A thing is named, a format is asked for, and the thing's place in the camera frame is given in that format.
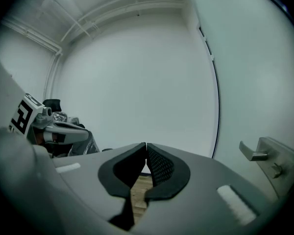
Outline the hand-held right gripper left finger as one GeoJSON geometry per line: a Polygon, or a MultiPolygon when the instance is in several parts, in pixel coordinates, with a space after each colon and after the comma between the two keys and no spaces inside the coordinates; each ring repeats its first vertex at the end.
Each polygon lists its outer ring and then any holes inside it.
{"type": "Polygon", "coordinates": [[[131,189],[145,166],[146,144],[54,159],[53,235],[133,235],[131,189]]]}

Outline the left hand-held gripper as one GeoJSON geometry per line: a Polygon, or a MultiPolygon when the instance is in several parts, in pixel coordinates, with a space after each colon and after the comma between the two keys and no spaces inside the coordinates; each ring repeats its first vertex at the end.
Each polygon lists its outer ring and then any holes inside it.
{"type": "Polygon", "coordinates": [[[51,108],[26,93],[9,123],[9,129],[23,135],[33,145],[72,144],[85,141],[89,137],[85,127],[68,123],[54,123],[54,126],[60,128],[47,130],[52,122],[51,108]]]}

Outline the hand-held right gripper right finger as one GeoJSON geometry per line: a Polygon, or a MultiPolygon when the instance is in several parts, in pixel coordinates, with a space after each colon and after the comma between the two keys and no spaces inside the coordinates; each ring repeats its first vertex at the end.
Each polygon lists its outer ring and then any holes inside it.
{"type": "Polygon", "coordinates": [[[258,235],[274,216],[263,193],[222,163],[176,148],[147,145],[153,177],[139,235],[258,235]]]}

